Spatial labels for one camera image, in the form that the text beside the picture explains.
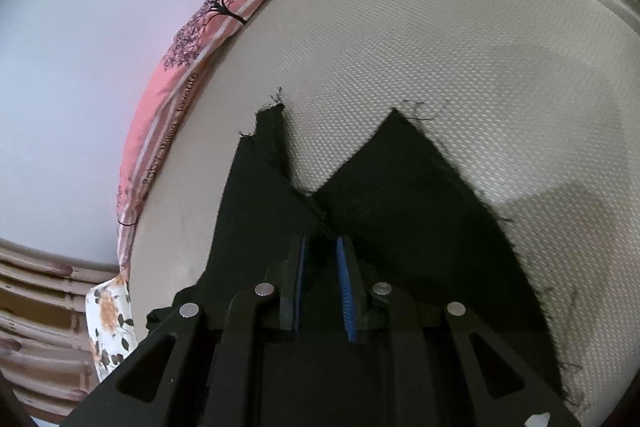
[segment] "black cloth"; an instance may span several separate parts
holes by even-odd
[[[241,138],[207,267],[170,308],[149,314],[147,327],[187,301],[228,303],[286,261],[292,234],[303,233],[314,240],[305,261],[302,333],[333,335],[341,309],[330,245],[349,235],[376,277],[416,301],[464,302],[561,395],[545,317],[511,245],[436,146],[393,110],[329,181],[304,196],[289,182],[283,109],[258,113],[255,134]]]

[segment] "triangular cutout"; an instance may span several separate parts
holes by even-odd
[[[524,389],[524,381],[478,333],[469,335],[489,396],[499,399]]]
[[[160,340],[122,378],[119,391],[146,403],[153,402],[174,345],[175,337],[171,335]]]

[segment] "black tree print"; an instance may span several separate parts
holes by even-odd
[[[233,13],[229,5],[237,0],[206,0],[193,17],[178,31],[174,43],[167,51],[162,65],[164,70],[177,68],[193,62],[200,54],[200,36],[213,17],[225,15],[233,17],[242,24],[246,23],[241,16]]]

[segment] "folded pink fabric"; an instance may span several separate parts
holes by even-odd
[[[200,65],[263,0],[206,0],[154,71],[127,134],[118,187],[118,263],[129,279],[136,223],[198,82]]]

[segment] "pink cloth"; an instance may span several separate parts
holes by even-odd
[[[263,0],[206,0],[178,31],[154,71],[127,134],[118,187],[118,263],[129,279],[136,224],[185,110],[200,81],[199,67],[246,23]]]

